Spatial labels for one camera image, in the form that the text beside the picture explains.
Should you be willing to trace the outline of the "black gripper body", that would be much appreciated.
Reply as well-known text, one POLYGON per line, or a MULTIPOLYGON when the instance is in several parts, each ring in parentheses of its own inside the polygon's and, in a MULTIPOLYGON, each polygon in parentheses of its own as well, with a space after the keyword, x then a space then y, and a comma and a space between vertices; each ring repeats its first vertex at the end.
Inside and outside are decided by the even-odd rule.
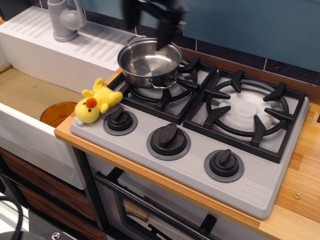
POLYGON ((137 6, 156 19, 173 25, 178 25, 190 10, 183 0, 138 0, 137 6))

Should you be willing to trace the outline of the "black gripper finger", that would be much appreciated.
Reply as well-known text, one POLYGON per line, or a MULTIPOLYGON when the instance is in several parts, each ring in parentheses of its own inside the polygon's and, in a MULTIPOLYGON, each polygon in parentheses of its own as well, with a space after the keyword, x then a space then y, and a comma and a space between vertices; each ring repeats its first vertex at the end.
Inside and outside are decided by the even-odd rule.
POLYGON ((127 29, 133 29, 140 23, 141 10, 138 0, 123 0, 122 12, 124 18, 124 24, 127 29))
POLYGON ((184 21, 171 21, 162 18, 159 21, 157 29, 157 50, 170 45, 175 34, 180 33, 184 29, 184 21))

